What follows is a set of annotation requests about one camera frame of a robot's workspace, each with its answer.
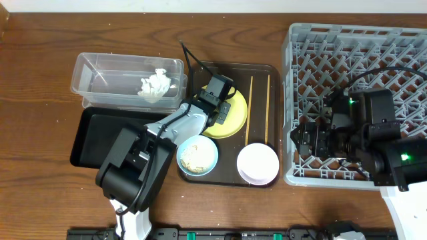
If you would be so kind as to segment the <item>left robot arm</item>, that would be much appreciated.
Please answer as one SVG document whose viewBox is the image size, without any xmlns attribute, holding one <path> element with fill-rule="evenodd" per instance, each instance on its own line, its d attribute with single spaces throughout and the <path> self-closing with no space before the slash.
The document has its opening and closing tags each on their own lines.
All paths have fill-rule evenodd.
<svg viewBox="0 0 427 240">
<path fill-rule="evenodd" d="M 200 100 L 182 103 L 167 117 L 143 126 L 124 127 L 95 177 L 115 210 L 119 239 L 146 239 L 151 231 L 149 206 L 156 198 L 175 150 L 208 127 L 224 122 L 231 109 Z"/>
</svg>

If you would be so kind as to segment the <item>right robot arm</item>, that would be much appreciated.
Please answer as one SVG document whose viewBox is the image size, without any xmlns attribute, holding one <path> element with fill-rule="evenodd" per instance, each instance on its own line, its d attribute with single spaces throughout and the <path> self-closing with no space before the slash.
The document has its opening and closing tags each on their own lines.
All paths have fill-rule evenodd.
<svg viewBox="0 0 427 240">
<path fill-rule="evenodd" d="M 402 137 L 397 121 L 338 128 L 301 123 L 290 138 L 300 155 L 359 163 L 379 187 L 398 238 L 426 238 L 425 138 Z"/>
</svg>

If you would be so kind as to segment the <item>white tissue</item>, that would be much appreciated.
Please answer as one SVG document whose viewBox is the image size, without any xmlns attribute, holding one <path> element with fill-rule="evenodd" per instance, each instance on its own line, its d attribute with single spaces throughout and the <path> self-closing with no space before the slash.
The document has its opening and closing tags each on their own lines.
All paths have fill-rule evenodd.
<svg viewBox="0 0 427 240">
<path fill-rule="evenodd" d="M 155 73 L 148 78 L 141 78 L 141 89 L 138 95 L 141 97 L 163 97 L 171 86 L 171 79 L 166 76 L 165 69 L 155 69 Z"/>
</svg>

